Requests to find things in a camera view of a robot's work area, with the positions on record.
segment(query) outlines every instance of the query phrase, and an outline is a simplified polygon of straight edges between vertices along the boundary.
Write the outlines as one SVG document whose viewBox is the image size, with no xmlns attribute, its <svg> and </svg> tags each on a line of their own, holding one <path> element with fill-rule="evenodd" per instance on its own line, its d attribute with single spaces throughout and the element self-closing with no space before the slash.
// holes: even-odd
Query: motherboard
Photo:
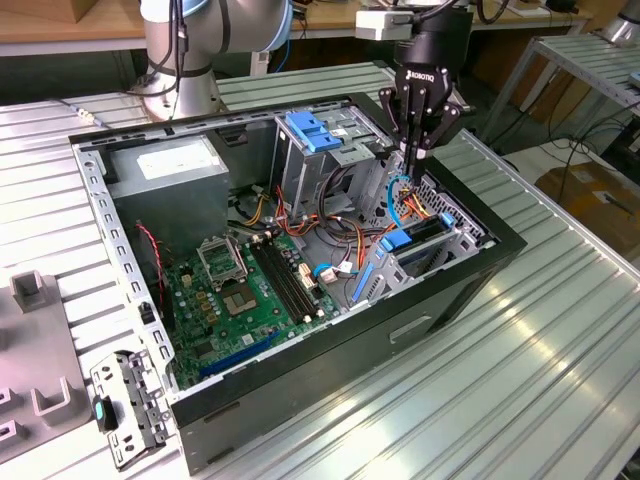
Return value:
<svg viewBox="0 0 640 480">
<path fill-rule="evenodd" d="M 261 244 L 227 241 L 229 249 L 221 242 L 205 244 L 204 254 L 198 249 L 165 270 L 171 295 L 165 301 L 172 302 L 174 315 L 168 333 L 180 389 L 340 314 L 323 288 L 299 273 L 306 264 L 286 234 Z M 243 268 L 246 274 L 239 277 Z M 232 277 L 221 281 L 229 272 Z"/>
</svg>

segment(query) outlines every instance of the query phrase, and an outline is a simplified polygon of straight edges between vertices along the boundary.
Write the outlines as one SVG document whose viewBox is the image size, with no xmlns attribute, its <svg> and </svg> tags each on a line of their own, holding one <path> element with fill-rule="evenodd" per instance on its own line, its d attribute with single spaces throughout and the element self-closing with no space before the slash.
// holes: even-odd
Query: metal bracket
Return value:
<svg viewBox="0 0 640 480">
<path fill-rule="evenodd" d="M 164 447 L 170 414 L 146 350 L 108 356 L 91 369 L 91 381 L 100 398 L 113 405 L 117 427 L 107 438 L 119 471 Z"/>
</svg>

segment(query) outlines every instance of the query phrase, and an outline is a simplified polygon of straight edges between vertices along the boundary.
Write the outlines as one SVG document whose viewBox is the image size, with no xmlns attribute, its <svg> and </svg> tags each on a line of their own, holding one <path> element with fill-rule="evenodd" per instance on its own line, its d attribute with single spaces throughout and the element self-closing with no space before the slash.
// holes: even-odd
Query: cardboard box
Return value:
<svg viewBox="0 0 640 480">
<path fill-rule="evenodd" d="M 564 167 L 549 170 L 536 186 L 557 200 L 563 172 Z M 640 256 L 640 194 L 602 165 L 572 165 L 561 206 L 627 260 Z"/>
<path fill-rule="evenodd" d="M 98 0 L 0 0 L 0 10 L 77 23 Z"/>
</svg>

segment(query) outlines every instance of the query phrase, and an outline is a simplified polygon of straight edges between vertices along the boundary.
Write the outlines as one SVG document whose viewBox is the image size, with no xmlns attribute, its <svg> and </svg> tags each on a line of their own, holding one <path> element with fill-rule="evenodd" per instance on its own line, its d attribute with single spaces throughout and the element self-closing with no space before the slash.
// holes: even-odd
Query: slotted metal surface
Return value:
<svg viewBox="0 0 640 480">
<path fill-rule="evenodd" d="M 221 82 L 231 109 L 366 91 L 372 64 Z M 74 99 L 114 125 L 146 121 L 121 95 Z M 139 346 L 52 102 L 0 108 L 0 281 L 58 277 L 79 362 Z M 424 343 L 197 478 L 613 478 L 640 444 L 638 275 L 468 133 L 438 158 L 528 242 Z M 0 466 L 2 478 L 186 478 L 177 438 L 113 469 L 93 423 Z"/>
<path fill-rule="evenodd" d="M 622 107 L 640 102 L 640 90 L 628 81 L 640 71 L 640 46 L 620 48 L 589 34 L 542 37 L 535 49 Z"/>
</svg>

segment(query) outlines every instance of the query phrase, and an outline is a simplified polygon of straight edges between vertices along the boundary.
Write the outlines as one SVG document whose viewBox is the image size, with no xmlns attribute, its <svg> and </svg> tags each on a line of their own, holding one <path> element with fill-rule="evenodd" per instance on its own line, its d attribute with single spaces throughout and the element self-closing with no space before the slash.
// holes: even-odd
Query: blue latch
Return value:
<svg viewBox="0 0 640 480">
<path fill-rule="evenodd" d="M 449 212 L 443 212 L 440 214 L 440 218 L 447 226 L 447 228 L 452 228 L 456 224 L 456 219 Z"/>
<path fill-rule="evenodd" d="M 342 146 L 342 141 L 329 133 L 329 130 L 310 112 L 289 113 L 287 125 L 300 137 L 313 153 L 331 150 Z"/>
<path fill-rule="evenodd" d="M 400 248 L 408 243 L 411 243 L 411 237 L 407 235 L 404 230 L 400 229 L 387 233 L 380 241 L 380 245 L 382 245 L 387 252 L 392 252 L 396 248 Z"/>
</svg>

